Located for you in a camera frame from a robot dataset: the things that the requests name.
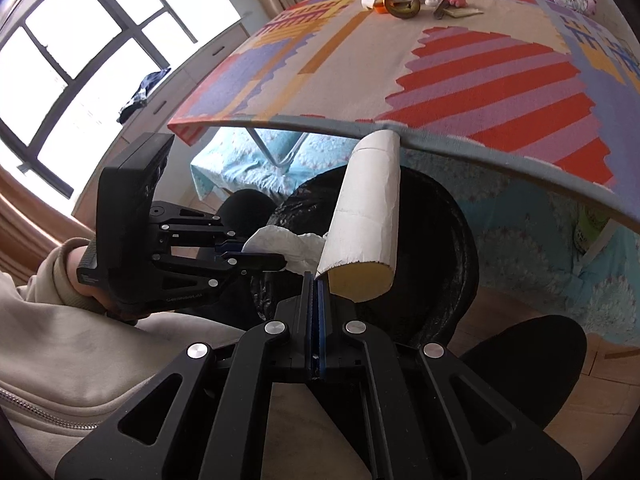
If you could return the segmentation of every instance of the metal screw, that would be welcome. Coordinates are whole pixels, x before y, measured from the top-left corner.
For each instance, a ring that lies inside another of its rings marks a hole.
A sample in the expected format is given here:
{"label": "metal screw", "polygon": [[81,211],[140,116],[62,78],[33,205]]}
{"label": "metal screw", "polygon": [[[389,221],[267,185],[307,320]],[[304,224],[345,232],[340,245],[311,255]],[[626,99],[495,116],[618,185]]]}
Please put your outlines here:
{"label": "metal screw", "polygon": [[264,326],[264,331],[267,334],[281,334],[286,327],[287,326],[281,321],[270,321]]}
{"label": "metal screw", "polygon": [[207,355],[208,351],[209,349],[204,343],[194,343],[189,348],[187,348],[187,355],[191,359],[200,359],[201,357]]}
{"label": "metal screw", "polygon": [[444,355],[444,348],[438,343],[427,343],[422,349],[424,354],[431,359],[438,359]]}
{"label": "metal screw", "polygon": [[366,329],[367,325],[361,321],[350,321],[347,323],[347,332],[350,334],[362,334]]}

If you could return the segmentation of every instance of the person's hand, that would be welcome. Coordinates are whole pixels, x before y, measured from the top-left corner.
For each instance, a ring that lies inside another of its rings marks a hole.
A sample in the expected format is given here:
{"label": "person's hand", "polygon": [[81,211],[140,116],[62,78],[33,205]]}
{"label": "person's hand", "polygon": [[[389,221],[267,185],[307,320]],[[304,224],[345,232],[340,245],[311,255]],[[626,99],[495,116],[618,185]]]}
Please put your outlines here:
{"label": "person's hand", "polygon": [[69,282],[74,290],[82,296],[95,298],[106,310],[115,314],[120,319],[137,319],[136,316],[127,316],[122,313],[116,306],[115,301],[111,299],[106,291],[98,288],[97,286],[85,285],[78,281],[78,274],[76,273],[76,270],[78,270],[78,265],[80,264],[80,260],[82,260],[82,256],[84,256],[85,250],[86,247],[75,248],[66,257],[66,275],[68,276]]}

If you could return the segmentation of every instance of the zipper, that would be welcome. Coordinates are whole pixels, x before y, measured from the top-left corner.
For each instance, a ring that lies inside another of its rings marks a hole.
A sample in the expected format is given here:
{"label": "zipper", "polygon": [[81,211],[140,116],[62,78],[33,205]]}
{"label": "zipper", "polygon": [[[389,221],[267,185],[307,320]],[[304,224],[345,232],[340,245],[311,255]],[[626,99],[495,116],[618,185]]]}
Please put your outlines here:
{"label": "zipper", "polygon": [[68,430],[91,431],[95,430],[95,428],[98,427],[98,424],[77,424],[76,422],[71,422],[70,420],[65,420],[63,418],[59,418],[58,416],[51,415],[49,412],[46,412],[35,404],[31,404],[30,402],[27,402],[17,395],[8,392],[4,388],[0,388],[0,399],[5,400],[13,407],[18,407],[24,412],[29,412],[31,413],[31,415],[36,415],[39,418],[50,422],[51,424],[59,426],[60,428],[67,428]]}

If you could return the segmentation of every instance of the trash can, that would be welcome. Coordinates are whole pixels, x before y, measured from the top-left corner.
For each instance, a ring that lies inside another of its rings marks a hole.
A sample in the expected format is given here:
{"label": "trash can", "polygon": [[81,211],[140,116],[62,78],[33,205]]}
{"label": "trash can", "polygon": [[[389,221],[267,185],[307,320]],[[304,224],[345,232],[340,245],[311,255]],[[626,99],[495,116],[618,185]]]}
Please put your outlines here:
{"label": "trash can", "polygon": [[[329,230],[346,167],[299,186],[269,224],[295,234]],[[266,272],[252,280],[258,314],[273,319],[279,301],[300,293],[302,276]],[[427,175],[401,168],[398,262],[393,286],[375,300],[356,304],[360,320],[394,341],[446,345],[478,289],[478,254],[471,230],[453,197]]]}

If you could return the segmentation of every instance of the yellow tape roll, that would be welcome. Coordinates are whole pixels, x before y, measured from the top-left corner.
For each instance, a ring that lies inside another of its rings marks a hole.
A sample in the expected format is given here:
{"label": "yellow tape roll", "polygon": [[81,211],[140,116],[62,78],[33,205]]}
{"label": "yellow tape roll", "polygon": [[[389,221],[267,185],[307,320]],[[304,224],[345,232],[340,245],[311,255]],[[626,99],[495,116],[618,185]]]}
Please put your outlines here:
{"label": "yellow tape roll", "polygon": [[382,0],[382,3],[389,14],[404,20],[420,12],[420,0]]}

